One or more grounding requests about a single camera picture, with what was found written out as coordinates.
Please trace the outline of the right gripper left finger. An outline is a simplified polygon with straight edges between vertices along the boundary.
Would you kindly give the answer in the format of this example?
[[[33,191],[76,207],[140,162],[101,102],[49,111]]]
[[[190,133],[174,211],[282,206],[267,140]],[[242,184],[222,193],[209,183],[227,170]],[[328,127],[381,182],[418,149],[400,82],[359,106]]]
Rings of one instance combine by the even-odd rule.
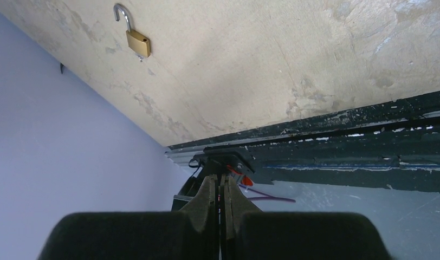
[[[204,178],[197,194],[181,209],[190,220],[191,259],[219,259],[219,202],[216,175]]]

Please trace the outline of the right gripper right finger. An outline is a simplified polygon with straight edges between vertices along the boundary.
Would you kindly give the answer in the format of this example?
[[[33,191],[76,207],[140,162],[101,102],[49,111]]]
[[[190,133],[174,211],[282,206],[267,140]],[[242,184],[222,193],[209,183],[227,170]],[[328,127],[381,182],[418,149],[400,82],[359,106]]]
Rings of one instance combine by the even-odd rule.
[[[239,259],[245,252],[241,222],[248,213],[260,212],[237,185],[233,177],[222,175],[219,184],[220,259]]]

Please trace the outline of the brass padlock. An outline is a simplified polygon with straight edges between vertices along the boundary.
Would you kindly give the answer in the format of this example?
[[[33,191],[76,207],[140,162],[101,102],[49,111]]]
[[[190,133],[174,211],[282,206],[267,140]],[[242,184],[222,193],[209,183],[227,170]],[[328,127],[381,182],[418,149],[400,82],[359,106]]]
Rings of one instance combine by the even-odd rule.
[[[151,41],[149,38],[134,30],[132,25],[132,18],[128,10],[120,3],[115,3],[113,6],[113,13],[115,21],[119,22],[121,18],[125,20],[127,30],[127,42],[130,49],[135,54],[141,55],[144,58],[151,56]]]

